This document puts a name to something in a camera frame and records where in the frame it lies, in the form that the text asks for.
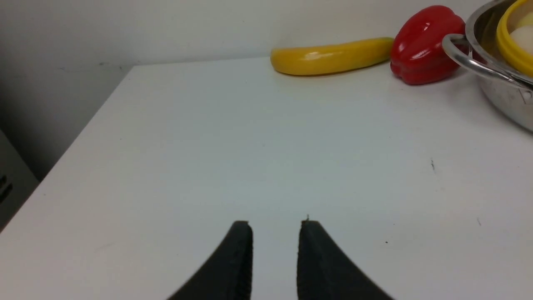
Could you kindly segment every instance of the red bell pepper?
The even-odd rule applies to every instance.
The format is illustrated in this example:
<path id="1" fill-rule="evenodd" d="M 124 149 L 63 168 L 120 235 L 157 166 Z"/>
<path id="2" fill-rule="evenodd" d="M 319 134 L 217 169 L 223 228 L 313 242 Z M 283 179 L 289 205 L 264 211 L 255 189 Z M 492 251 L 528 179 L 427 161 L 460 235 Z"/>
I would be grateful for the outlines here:
<path id="1" fill-rule="evenodd" d="M 437 82 L 452 76 L 459 65 L 444 53 L 441 46 L 442 38 L 450 33 L 464 34 L 465 22 L 446 6 L 429 6 L 412 16 L 392 45 L 391 70 L 394 75 L 411 85 Z"/>

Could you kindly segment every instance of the yellow container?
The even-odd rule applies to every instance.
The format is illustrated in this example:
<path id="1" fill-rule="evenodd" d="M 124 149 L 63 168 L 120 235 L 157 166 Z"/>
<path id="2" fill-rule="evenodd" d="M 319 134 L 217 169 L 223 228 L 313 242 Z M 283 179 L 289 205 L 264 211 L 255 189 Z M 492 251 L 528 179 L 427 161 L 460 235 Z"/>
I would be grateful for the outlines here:
<path id="1" fill-rule="evenodd" d="M 533 12 L 533 0 L 517 0 L 509 6 L 498 23 L 496 44 L 509 65 L 533 77 L 533 56 L 520 48 L 510 36 L 518 22 L 530 12 Z"/>

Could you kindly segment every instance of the metal pot rim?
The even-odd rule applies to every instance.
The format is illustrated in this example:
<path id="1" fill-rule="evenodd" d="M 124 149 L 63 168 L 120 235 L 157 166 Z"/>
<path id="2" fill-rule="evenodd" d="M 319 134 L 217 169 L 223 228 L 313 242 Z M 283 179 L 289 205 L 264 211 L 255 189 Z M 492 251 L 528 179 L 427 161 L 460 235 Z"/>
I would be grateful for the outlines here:
<path id="1" fill-rule="evenodd" d="M 525 82 L 533 84 L 533 78 L 518 72 L 517 70 L 511 68 L 507 64 L 502 63 L 501 61 L 495 59 L 493 56 L 487 53 L 485 49 L 483 49 L 483 47 L 479 44 L 478 40 L 475 37 L 474 26 L 476 22 L 478 21 L 479 17 L 482 14 L 484 14 L 486 11 L 488 11 L 489 9 L 493 8 L 494 6 L 501 4 L 503 2 L 506 2 L 506 1 L 508 0 L 493 0 L 481 6 L 472 15 L 470 15 L 470 17 L 466 21 L 466 27 L 465 27 L 466 39 L 468 40 L 472 48 L 476 51 L 476 53 L 479 54 L 487 63 L 496 66 L 497 68 L 505 71 L 506 73 L 511 74 L 514 77 L 517 77 Z"/>

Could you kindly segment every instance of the stainless steel pot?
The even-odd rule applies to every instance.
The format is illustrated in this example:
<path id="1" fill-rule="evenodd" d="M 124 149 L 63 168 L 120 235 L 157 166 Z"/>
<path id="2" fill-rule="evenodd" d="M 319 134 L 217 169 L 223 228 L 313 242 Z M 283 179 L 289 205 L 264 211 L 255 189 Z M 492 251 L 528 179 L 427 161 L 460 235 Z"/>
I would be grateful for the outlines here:
<path id="1" fill-rule="evenodd" d="M 496 27 L 515 0 L 494 0 L 476 10 L 466 22 L 465 35 L 449 34 L 442 48 L 450 58 L 478 76 L 487 98 L 514 122 L 533 131 L 533 78 L 508 66 L 496 46 Z M 468 45 L 472 56 L 456 45 Z"/>

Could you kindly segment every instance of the pot handle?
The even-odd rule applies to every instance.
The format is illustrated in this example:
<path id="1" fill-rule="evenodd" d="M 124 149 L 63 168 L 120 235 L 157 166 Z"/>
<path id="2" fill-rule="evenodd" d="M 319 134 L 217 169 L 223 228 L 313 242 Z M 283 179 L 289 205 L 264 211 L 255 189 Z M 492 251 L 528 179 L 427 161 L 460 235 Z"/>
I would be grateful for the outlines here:
<path id="1" fill-rule="evenodd" d="M 463 34 L 448 34 L 442 39 L 442 49 L 444 52 L 453 61 L 468 71 L 490 80 L 503 82 L 514 88 L 533 90 L 533 85 L 523 82 L 520 79 L 516 79 L 505 71 L 487 67 L 485 64 L 471 58 L 467 54 L 464 54 L 455 46 L 455 44 L 467 45 L 468 47 L 471 47 L 470 43 Z"/>

